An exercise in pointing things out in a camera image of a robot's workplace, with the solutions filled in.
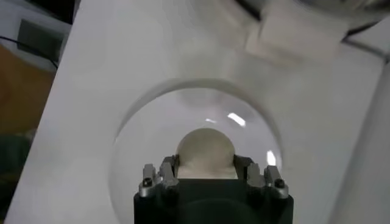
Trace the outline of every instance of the metal bolt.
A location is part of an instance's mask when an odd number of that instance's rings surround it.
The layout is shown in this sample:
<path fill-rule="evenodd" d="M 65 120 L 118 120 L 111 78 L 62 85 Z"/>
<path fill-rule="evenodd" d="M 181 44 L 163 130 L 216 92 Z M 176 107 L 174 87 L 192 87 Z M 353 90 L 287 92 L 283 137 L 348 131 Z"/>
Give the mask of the metal bolt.
<path fill-rule="evenodd" d="M 276 179 L 274 184 L 275 184 L 275 187 L 277 187 L 277 188 L 284 188 L 285 187 L 285 181 L 282 179 Z"/>
<path fill-rule="evenodd" d="M 143 187 L 151 187 L 153 184 L 153 180 L 150 178 L 150 177 L 147 177 L 145 178 L 143 181 L 142 181 L 142 186 Z"/>

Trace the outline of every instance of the circular hole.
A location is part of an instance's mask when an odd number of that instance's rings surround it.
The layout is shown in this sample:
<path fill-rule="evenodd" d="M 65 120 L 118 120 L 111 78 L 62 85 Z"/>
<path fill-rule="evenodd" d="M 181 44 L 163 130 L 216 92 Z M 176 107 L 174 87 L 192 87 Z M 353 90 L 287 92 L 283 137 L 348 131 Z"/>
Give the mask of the circular hole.
<path fill-rule="evenodd" d="M 158 170 L 164 157 L 185 152 L 183 149 L 191 148 L 194 139 L 199 138 L 211 140 L 205 145 L 197 143 L 203 146 L 201 150 L 213 144 L 225 150 L 226 157 L 220 160 L 224 166 L 222 162 L 230 160 L 235 151 L 252 158 L 260 167 L 270 162 L 281 169 L 282 157 L 274 133 L 246 101 L 211 88 L 172 90 L 132 113 L 114 143 L 108 187 L 121 223 L 133 223 L 133 196 L 142 182 L 144 165 L 152 163 Z"/>

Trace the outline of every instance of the wall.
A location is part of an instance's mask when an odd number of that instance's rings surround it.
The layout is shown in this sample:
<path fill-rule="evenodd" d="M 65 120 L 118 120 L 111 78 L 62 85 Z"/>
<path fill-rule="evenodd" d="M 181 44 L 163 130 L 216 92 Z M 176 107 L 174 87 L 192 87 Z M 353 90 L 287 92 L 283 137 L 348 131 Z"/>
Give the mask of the wall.
<path fill-rule="evenodd" d="M 390 223 L 390 65 L 385 67 L 329 223 Z"/>

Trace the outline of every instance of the white surface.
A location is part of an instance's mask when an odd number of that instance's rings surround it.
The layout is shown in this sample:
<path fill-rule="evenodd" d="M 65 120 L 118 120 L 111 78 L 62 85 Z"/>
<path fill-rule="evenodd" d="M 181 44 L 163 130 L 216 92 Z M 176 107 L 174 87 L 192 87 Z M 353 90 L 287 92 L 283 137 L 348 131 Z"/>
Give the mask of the white surface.
<path fill-rule="evenodd" d="M 390 223 L 390 66 L 380 79 L 330 223 Z"/>
<path fill-rule="evenodd" d="M 161 82 L 201 77 L 273 117 L 295 222 L 326 222 L 381 60 L 341 46 L 329 65 L 275 68 L 219 45 L 189 2 L 82 1 L 6 224 L 117 223 L 108 168 L 129 107 Z"/>
<path fill-rule="evenodd" d="M 133 211 L 133 195 L 129 192 L 138 191 L 144 165 L 152 163 L 158 169 L 163 158 L 175 155 L 181 140 L 193 130 L 212 128 L 222 132 L 233 143 L 236 154 L 251 157 L 261 169 L 268 165 L 267 153 L 272 152 L 276 165 L 282 168 L 280 149 L 267 122 L 248 103 L 232 95 L 209 88 L 179 89 L 139 109 L 125 121 L 115 141 L 108 177 L 113 207 L 123 223 L 133 220 L 129 212 Z M 225 155 L 224 149 L 215 152 L 220 152 L 218 156 Z M 220 164 L 217 158 L 213 162 L 214 168 Z"/>
<path fill-rule="evenodd" d="M 20 22 L 22 19 L 39 24 L 40 26 L 54 30 L 58 33 L 63 33 L 64 40 L 62 43 L 62 48 L 65 46 L 71 25 L 63 23 L 44 14 L 35 12 L 31 9 L 26 9 L 22 6 L 0 0 L 0 35 L 17 40 Z M 23 60 L 41 69 L 55 72 L 55 67 L 49 60 L 34 54 L 30 54 L 28 52 L 20 51 L 18 50 L 18 46 L 15 43 L 6 40 L 0 40 L 0 44 L 5 46 Z"/>

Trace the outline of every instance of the orange object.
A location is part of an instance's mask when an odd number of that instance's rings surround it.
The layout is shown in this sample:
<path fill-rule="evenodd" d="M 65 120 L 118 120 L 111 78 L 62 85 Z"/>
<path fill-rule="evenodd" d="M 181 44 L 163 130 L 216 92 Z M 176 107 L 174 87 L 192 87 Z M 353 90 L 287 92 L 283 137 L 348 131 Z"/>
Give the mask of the orange object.
<path fill-rule="evenodd" d="M 0 134 L 37 128 L 53 79 L 0 46 Z"/>

